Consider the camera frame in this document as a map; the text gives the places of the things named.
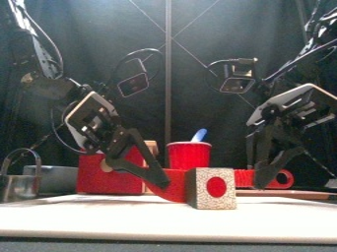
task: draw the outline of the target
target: black cable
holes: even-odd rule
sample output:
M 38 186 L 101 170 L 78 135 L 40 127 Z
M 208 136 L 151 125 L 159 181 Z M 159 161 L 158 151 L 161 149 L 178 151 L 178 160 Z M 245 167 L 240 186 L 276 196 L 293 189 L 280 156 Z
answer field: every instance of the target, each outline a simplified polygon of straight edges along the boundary
M 63 77 L 63 59 L 62 59 L 62 55 L 60 55 L 60 52 L 59 52 L 59 49 L 54 43 L 54 41 L 51 40 L 51 38 L 48 37 L 47 33 L 44 32 L 43 28 L 38 25 L 36 21 L 34 20 L 34 18 L 30 16 L 27 10 L 24 9 L 23 6 L 18 5 L 16 6 L 18 9 L 22 11 L 23 15 L 28 18 L 28 20 L 32 22 L 32 24 L 35 25 L 35 27 L 39 29 L 40 33 L 43 34 L 44 38 L 47 39 L 47 41 L 50 42 L 51 44 L 51 47 L 54 48 L 54 51 L 55 51 L 55 56 L 58 58 L 58 66 L 59 66 L 59 70 L 60 70 L 60 74 L 59 76 L 56 77 L 56 79 L 62 78 Z
M 301 61 L 306 59 L 308 56 L 313 56 L 323 50 L 328 49 L 329 47 L 337 45 L 337 38 L 325 43 L 324 45 L 316 47 L 312 51 L 309 51 L 306 54 L 302 54 L 294 61 L 292 61 L 280 71 L 277 71 L 272 76 L 269 76 L 266 79 L 262 79 L 262 85 L 269 85 L 276 78 L 278 78 L 284 73 L 286 73 L 292 67 L 294 67 Z

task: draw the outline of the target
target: blue object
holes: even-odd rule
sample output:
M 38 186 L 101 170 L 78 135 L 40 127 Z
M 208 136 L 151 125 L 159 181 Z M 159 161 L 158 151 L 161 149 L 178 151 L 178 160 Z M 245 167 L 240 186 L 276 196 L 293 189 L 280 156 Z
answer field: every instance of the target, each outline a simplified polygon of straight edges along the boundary
M 201 129 L 197 133 L 195 133 L 195 136 L 191 140 L 191 142 L 201 142 L 204 140 L 204 137 L 208 133 L 208 129 Z

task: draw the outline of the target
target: red container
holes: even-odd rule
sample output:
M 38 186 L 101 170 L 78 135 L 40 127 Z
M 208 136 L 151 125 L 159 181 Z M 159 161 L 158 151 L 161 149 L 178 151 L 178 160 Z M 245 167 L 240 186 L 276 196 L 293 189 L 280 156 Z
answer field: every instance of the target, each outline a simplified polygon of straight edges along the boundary
M 126 171 L 106 172 L 101 168 L 105 154 L 80 156 L 76 181 L 76 192 L 89 194 L 129 194 L 139 195 L 145 192 L 143 181 Z M 135 165 L 145 167 L 146 163 L 137 147 L 133 147 L 126 159 Z
M 210 167 L 212 144 L 206 142 L 174 142 L 167 145 L 170 168 L 189 170 Z

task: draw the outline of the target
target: red block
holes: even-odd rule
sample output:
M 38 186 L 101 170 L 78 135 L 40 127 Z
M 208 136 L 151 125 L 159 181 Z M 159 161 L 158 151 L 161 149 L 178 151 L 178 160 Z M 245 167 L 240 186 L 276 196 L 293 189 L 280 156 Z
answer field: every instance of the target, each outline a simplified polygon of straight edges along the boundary
M 101 162 L 103 154 L 80 156 L 76 181 L 76 192 L 89 194 L 129 194 L 139 195 L 145 192 L 145 184 L 139 177 L 126 171 L 105 172 Z M 145 167 L 142 155 L 137 147 L 133 147 L 126 159 L 135 165 Z

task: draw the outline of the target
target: metal pole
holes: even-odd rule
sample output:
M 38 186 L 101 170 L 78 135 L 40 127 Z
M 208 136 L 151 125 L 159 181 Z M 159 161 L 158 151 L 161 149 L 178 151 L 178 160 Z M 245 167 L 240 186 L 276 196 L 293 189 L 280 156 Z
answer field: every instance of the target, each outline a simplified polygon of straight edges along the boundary
M 166 0 L 166 80 L 165 80 L 165 165 L 169 167 L 169 155 L 166 145 L 171 141 L 171 0 Z

